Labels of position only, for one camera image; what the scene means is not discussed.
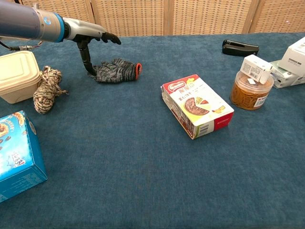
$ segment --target blue carpet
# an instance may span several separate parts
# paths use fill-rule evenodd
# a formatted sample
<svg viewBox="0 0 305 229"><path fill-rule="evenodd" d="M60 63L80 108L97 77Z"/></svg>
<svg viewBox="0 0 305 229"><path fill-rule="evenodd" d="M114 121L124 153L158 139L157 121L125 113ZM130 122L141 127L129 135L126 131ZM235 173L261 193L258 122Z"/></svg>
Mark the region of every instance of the blue carpet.
<svg viewBox="0 0 305 229"><path fill-rule="evenodd" d="M46 115L31 99L0 100L0 117L23 109L33 120L49 177L0 203L0 228L305 228L305 84L273 88L257 111L239 109L229 95L243 57L221 52L224 39L253 43L270 62L304 36L92 41L93 64L142 63L138 81L120 84L88 77L74 42L44 43L34 50L40 69L61 70L70 94ZM191 74L235 109L228 127L195 140L160 90Z"/></svg>

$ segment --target cardboard box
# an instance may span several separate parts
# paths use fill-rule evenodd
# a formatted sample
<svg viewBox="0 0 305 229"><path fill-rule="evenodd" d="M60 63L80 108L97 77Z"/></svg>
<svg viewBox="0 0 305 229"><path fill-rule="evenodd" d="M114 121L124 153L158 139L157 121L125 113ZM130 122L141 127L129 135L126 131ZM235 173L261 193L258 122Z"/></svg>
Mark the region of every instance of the cardboard box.
<svg viewBox="0 0 305 229"><path fill-rule="evenodd" d="M280 68L278 66L279 61L273 61L270 63L273 65L271 75L274 79L275 88L282 88L305 83L305 77L298 76L283 68Z"/></svg>
<svg viewBox="0 0 305 229"><path fill-rule="evenodd" d="M305 37L288 47L278 65L291 73L305 77Z"/></svg>
<svg viewBox="0 0 305 229"><path fill-rule="evenodd" d="M191 139L229 124L234 110L198 75L165 83L162 98Z"/></svg>
<svg viewBox="0 0 305 229"><path fill-rule="evenodd" d="M265 84L269 78L271 69L272 64L252 54L244 58L240 71L256 82Z"/></svg>
<svg viewBox="0 0 305 229"><path fill-rule="evenodd" d="M24 111L0 119L0 202L47 180L33 123Z"/></svg>

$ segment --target woven wall panel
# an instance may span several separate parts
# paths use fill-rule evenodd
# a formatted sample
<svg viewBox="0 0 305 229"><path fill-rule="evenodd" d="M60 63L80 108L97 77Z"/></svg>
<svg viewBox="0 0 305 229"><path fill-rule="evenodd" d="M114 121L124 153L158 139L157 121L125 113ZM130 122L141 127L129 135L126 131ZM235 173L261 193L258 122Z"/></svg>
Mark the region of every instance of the woven wall panel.
<svg viewBox="0 0 305 229"><path fill-rule="evenodd" d="M22 0L24 5L39 4L39 9L56 12L62 17L94 22L91 7L87 7L85 0Z"/></svg>
<svg viewBox="0 0 305 229"><path fill-rule="evenodd" d="M251 0L174 0L173 34L242 33Z"/></svg>
<svg viewBox="0 0 305 229"><path fill-rule="evenodd" d="M305 0L266 0L251 32L305 32Z"/></svg>
<svg viewBox="0 0 305 229"><path fill-rule="evenodd" d="M163 35L163 0L94 0L97 24L118 36Z"/></svg>

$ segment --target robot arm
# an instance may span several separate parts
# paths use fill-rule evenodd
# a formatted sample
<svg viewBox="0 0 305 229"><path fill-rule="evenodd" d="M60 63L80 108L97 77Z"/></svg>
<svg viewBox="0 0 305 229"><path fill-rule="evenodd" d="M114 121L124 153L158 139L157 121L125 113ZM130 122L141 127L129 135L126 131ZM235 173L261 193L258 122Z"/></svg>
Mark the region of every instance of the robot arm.
<svg viewBox="0 0 305 229"><path fill-rule="evenodd" d="M25 38L48 42L63 39L77 43L85 68L92 75L93 69L88 43L92 39L108 40L121 44L120 39L108 33L102 26L71 18L62 18L57 13L47 12L20 4L0 0L0 36Z"/></svg>

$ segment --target rope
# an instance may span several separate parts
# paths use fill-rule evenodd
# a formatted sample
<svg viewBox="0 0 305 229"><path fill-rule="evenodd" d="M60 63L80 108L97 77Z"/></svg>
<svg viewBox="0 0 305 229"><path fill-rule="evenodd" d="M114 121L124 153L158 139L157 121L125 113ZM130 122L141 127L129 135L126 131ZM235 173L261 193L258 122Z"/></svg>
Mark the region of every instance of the rope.
<svg viewBox="0 0 305 229"><path fill-rule="evenodd" d="M35 110L40 114L45 114L51 110L54 99L68 91L61 90L59 83L61 82L61 71L52 69L50 66L44 66L40 71L41 80L38 88L33 95Z"/></svg>

